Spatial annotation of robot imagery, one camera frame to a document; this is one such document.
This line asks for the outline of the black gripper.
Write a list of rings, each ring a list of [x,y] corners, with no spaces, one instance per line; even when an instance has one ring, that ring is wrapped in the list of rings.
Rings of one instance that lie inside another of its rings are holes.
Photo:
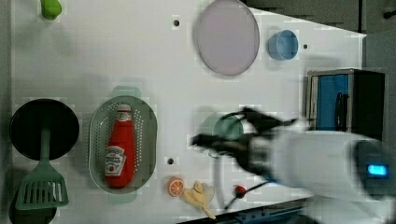
[[[229,140],[217,135],[200,133],[191,139],[191,145],[234,155],[239,166],[245,171],[269,182],[276,182],[272,174],[273,168],[270,166],[270,152],[275,136],[263,132],[279,126],[290,126],[296,119],[280,120],[249,107],[244,107],[241,114],[258,133],[262,134],[244,133],[236,140]]]

